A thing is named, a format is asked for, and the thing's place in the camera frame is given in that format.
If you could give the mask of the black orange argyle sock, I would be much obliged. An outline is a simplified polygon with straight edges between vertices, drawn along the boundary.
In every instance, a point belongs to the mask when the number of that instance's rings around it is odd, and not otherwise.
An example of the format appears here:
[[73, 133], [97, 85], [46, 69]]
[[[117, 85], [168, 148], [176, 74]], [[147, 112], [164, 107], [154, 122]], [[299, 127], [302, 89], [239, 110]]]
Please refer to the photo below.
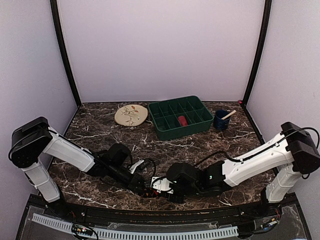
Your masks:
[[142, 194], [142, 197], [143, 198], [156, 198], [158, 196], [158, 192], [153, 189], [152, 187], [150, 186], [144, 186], [144, 189], [143, 189], [143, 194]]

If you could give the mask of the maroon purple striped sock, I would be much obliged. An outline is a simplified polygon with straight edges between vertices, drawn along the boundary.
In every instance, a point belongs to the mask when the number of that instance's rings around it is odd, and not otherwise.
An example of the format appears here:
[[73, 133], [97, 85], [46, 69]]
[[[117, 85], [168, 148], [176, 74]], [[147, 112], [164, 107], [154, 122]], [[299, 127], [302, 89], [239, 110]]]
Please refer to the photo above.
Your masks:
[[177, 119], [182, 127], [188, 126], [188, 121], [184, 115], [178, 116]]

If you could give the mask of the green compartment tray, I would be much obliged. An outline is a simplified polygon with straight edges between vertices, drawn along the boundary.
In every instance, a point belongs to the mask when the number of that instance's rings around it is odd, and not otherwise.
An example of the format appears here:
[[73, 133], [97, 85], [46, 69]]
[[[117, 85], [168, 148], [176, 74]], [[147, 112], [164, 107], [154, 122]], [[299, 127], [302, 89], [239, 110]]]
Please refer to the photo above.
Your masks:
[[148, 112], [161, 141], [208, 131], [214, 120], [195, 95], [150, 103]]

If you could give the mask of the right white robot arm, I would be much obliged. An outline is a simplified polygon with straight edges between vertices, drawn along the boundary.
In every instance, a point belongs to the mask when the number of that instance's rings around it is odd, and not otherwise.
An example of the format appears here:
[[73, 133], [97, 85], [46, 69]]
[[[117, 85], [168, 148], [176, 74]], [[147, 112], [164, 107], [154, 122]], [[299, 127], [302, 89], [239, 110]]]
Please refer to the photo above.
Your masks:
[[262, 201], [255, 205], [255, 213], [266, 217], [275, 204], [284, 199], [286, 193], [304, 175], [320, 167], [320, 143], [314, 142], [312, 127], [299, 127], [292, 122], [281, 125], [281, 132], [265, 144], [238, 157], [230, 157], [220, 150], [210, 157], [222, 154], [224, 160], [199, 169], [202, 161], [191, 165], [174, 163], [166, 173], [169, 188], [177, 196], [219, 196], [242, 182], [273, 168], [280, 168], [275, 179], [261, 193]]

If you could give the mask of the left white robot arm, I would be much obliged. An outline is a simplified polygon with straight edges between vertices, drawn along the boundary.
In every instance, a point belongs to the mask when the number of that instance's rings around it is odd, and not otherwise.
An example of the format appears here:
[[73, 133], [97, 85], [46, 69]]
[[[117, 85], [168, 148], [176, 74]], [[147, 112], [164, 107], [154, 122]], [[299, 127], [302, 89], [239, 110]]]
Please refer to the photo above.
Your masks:
[[115, 143], [107, 150], [90, 151], [56, 132], [45, 117], [38, 117], [13, 131], [8, 158], [27, 175], [60, 218], [67, 218], [71, 208], [62, 200], [58, 185], [41, 163], [41, 154], [58, 158], [92, 177], [109, 176], [135, 194], [148, 191], [143, 177], [123, 166], [132, 157], [125, 145]]

